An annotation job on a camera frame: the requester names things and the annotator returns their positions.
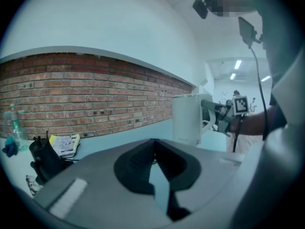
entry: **brick wall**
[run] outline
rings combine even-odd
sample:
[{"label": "brick wall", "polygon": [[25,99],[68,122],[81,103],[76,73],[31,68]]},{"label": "brick wall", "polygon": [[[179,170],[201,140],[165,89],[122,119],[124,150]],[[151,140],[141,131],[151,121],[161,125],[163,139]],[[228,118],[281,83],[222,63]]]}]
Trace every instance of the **brick wall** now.
[{"label": "brick wall", "polygon": [[159,72],[90,54],[47,53],[0,65],[0,136],[10,104],[29,138],[107,135],[171,118],[171,97],[191,86]]}]

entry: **white container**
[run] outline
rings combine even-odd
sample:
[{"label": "white container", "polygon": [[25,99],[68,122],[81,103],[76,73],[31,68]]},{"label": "white container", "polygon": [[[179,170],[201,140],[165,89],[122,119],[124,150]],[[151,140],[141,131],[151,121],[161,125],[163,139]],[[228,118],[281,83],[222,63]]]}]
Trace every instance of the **white container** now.
[{"label": "white container", "polygon": [[215,123],[215,114],[209,110],[210,122],[204,128],[201,101],[212,101],[209,94],[184,94],[172,99],[173,140],[178,143],[197,146],[201,135]]}]

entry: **white ceiling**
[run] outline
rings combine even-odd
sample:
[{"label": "white ceiling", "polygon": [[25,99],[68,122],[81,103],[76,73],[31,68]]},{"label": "white ceiling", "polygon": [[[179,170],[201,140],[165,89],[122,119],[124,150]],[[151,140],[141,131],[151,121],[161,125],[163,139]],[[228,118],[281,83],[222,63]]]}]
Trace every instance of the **white ceiling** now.
[{"label": "white ceiling", "polygon": [[[237,71],[236,81],[256,83],[256,67],[251,51],[242,42],[239,35],[237,17],[217,17],[209,13],[205,20],[201,19],[193,9],[195,0],[165,0],[184,19],[192,30],[198,44],[200,57],[207,60],[216,80],[229,79],[234,71],[237,59],[243,60]],[[242,16],[257,31],[262,33],[262,20],[257,12]],[[269,67],[265,59],[265,51],[259,44],[253,45],[259,58],[261,79],[269,75]]]}]

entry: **ceiling light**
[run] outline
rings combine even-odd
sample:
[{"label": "ceiling light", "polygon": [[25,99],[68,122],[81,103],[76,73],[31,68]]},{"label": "ceiling light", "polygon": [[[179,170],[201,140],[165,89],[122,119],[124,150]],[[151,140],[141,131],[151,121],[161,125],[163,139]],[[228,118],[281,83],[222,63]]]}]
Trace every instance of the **ceiling light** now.
[{"label": "ceiling light", "polygon": [[238,68],[239,68],[239,66],[240,66],[241,63],[242,63],[241,60],[237,60],[234,69],[238,70]]},{"label": "ceiling light", "polygon": [[271,76],[266,76],[264,79],[262,79],[262,82],[267,81]]}]

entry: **spray bottle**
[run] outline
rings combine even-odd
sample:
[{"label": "spray bottle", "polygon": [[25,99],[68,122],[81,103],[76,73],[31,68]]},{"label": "spray bottle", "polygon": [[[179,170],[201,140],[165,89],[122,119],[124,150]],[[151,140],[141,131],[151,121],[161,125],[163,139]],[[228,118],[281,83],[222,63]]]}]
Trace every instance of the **spray bottle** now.
[{"label": "spray bottle", "polygon": [[4,132],[7,133],[7,123],[8,120],[11,119],[13,125],[13,132],[11,136],[18,147],[18,151],[27,150],[29,147],[28,136],[19,122],[19,114],[23,113],[24,110],[14,111],[15,104],[11,104],[10,106],[11,111],[4,113]]}]

